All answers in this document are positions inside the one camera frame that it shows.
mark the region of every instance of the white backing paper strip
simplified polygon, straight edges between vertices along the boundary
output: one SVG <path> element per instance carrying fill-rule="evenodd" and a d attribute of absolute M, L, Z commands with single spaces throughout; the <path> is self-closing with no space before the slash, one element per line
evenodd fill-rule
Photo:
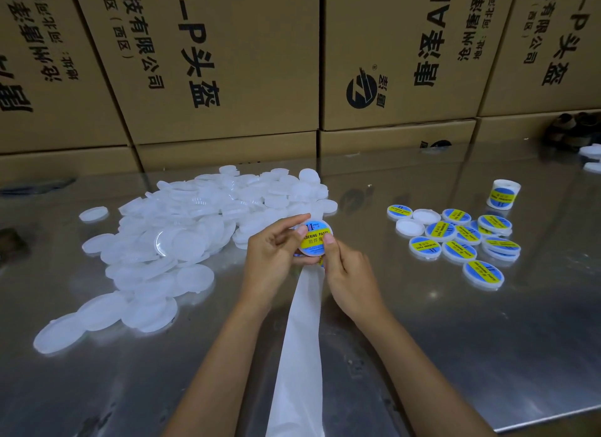
<path fill-rule="evenodd" d="M 323 437 L 319 317 L 323 268 L 305 266 L 292 298 L 266 437 Z"/>

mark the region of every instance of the hand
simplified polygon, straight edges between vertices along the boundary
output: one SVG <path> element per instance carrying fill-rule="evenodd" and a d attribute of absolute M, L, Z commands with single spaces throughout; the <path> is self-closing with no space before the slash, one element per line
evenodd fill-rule
<path fill-rule="evenodd" d="M 335 240 L 329 233 L 323 235 L 323 247 L 327 283 L 344 313 L 358 326 L 387 312 L 367 256 Z"/>
<path fill-rule="evenodd" d="M 302 223 L 309 217 L 311 214 L 281 219 L 251 236 L 244 264 L 241 302 L 267 313 L 292 264 L 314 265 L 319 262 L 319 257 L 294 256 L 308 231 Z"/>

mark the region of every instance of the person's left hand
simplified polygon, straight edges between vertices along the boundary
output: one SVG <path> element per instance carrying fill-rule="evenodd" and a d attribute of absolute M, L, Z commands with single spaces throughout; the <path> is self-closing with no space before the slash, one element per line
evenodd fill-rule
<path fill-rule="evenodd" d="M 281 219 L 248 240 L 240 301 L 267 312 L 291 265 L 314 265 L 319 257 L 295 257 L 311 214 Z"/>

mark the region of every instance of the person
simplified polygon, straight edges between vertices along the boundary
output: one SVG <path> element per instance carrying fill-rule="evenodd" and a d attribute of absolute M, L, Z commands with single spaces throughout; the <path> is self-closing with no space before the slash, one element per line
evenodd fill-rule
<path fill-rule="evenodd" d="M 263 319 L 295 257 L 310 214 L 281 219 L 248 242 L 242 291 L 163 437 L 230 437 L 236 423 Z M 417 437 L 496 435 L 466 403 L 387 309 L 367 256 L 331 234 L 323 236 L 326 280 L 342 311 L 383 361 Z"/>

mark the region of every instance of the metal table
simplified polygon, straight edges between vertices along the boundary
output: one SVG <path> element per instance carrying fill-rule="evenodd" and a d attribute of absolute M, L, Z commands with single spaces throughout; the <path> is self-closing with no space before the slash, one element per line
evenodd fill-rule
<path fill-rule="evenodd" d="M 601 176 L 583 172 L 577 156 L 522 141 L 239 166 L 272 167 L 318 167 L 340 204 L 328 219 L 336 236 L 368 252 L 388 307 L 496 430 L 600 406 Z M 81 243 L 115 232 L 116 208 L 147 185 L 199 173 L 88 177 L 44 195 L 0 198 L 0 228 L 15 228 L 29 246 L 0 270 L 1 435 L 160 435 L 237 299 L 245 252 L 233 243 L 205 262 L 216 272 L 211 293 L 177 298 L 178 316 L 160 334 L 117 323 L 54 356 L 32 342 L 50 319 L 114 289 Z M 485 199 L 496 178 L 522 184 L 507 215 L 522 255 L 502 268 L 506 282 L 496 292 L 472 287 L 443 258 L 413 258 L 385 215 L 402 203 L 476 217 L 490 210 Z M 96 205 L 109 207 L 109 219 L 80 222 L 77 215 Z M 261 329 L 239 435 L 265 435 L 298 273 Z M 327 287 L 320 343 L 326 435 L 407 435 L 385 370 Z"/>

